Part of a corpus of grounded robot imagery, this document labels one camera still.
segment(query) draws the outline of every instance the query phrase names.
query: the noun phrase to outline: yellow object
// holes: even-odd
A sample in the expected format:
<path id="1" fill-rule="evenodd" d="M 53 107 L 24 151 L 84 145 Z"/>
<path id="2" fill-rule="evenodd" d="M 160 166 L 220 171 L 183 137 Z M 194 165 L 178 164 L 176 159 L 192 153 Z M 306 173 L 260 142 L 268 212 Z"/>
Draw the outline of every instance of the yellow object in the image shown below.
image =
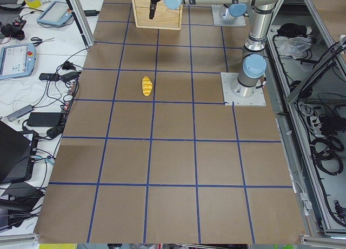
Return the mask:
<path id="1" fill-rule="evenodd" d="M 40 0 L 25 0 L 25 3 L 29 7 L 34 8 L 34 9 L 37 9 L 38 7 L 40 7 L 42 5 Z"/>
<path id="2" fill-rule="evenodd" d="M 77 244 L 40 244 L 39 249 L 77 249 Z"/>
<path id="3" fill-rule="evenodd" d="M 149 96 L 152 90 L 152 82 L 148 76 L 142 79 L 142 91 L 144 96 Z"/>

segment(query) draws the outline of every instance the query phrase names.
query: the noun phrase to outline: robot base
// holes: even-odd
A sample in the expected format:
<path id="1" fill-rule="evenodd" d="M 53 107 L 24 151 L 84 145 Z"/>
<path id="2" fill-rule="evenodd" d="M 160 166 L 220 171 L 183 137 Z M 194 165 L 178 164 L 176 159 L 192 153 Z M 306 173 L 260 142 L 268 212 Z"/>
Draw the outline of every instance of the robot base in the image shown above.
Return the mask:
<path id="1" fill-rule="evenodd" d="M 212 18 L 214 20 L 214 26 L 238 26 L 245 27 L 246 22 L 244 16 L 237 17 L 231 21 L 225 21 L 220 18 L 220 10 L 223 8 L 221 5 L 212 5 Z"/>
<path id="2" fill-rule="evenodd" d="M 262 88 L 255 89 L 251 97 L 243 98 L 235 95 L 231 89 L 231 83 L 238 77 L 238 73 L 221 73 L 223 100 L 226 106 L 266 106 Z"/>

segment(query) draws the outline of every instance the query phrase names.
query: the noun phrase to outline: mounting plate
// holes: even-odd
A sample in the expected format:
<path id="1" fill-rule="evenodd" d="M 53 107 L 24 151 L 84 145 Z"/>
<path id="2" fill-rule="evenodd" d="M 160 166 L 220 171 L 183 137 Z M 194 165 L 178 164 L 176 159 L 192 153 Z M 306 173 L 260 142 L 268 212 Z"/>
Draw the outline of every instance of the mounting plate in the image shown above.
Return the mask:
<path id="1" fill-rule="evenodd" d="M 224 21 L 220 18 L 220 10 L 223 7 L 221 5 L 212 5 L 212 18 L 214 20 L 214 26 L 237 26 L 237 27 L 245 27 L 246 22 L 244 16 L 237 17 L 233 21 Z"/>
<path id="2" fill-rule="evenodd" d="M 266 106 L 264 94 L 262 88 L 256 89 L 255 93 L 248 98 L 242 98 L 235 95 L 231 89 L 231 83 L 238 77 L 239 73 L 221 73 L 223 100 L 226 106 Z M 261 86 L 261 82 L 258 81 L 256 86 Z"/>

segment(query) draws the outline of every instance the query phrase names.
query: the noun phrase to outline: metal plate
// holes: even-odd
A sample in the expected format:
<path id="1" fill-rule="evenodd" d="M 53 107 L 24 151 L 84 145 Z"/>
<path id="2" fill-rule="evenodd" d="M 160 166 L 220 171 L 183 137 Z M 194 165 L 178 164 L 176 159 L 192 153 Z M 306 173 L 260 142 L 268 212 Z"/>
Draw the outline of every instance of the metal plate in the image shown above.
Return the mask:
<path id="1" fill-rule="evenodd" d="M 220 10 L 222 6 L 220 5 L 212 5 L 212 18 L 214 20 L 214 26 L 237 26 L 237 27 L 245 27 L 246 22 L 244 16 L 237 17 L 233 21 L 224 21 L 220 18 Z"/>
<path id="2" fill-rule="evenodd" d="M 231 90 L 231 83 L 238 77 L 238 73 L 221 73 L 223 100 L 226 106 L 266 106 L 262 88 L 256 89 L 255 93 L 248 98 L 235 95 Z"/>

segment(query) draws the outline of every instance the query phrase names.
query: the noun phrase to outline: brown floor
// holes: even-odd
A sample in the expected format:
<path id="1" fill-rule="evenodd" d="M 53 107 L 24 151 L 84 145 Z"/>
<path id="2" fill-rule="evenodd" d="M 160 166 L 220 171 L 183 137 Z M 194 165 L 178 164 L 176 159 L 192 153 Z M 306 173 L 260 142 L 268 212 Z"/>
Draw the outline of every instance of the brown floor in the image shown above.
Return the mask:
<path id="1" fill-rule="evenodd" d="M 138 29 L 105 0 L 36 226 L 41 243 L 296 244 L 305 233 L 269 98 L 223 105 L 245 28 L 184 7 Z M 154 83 L 149 97 L 141 80 Z"/>

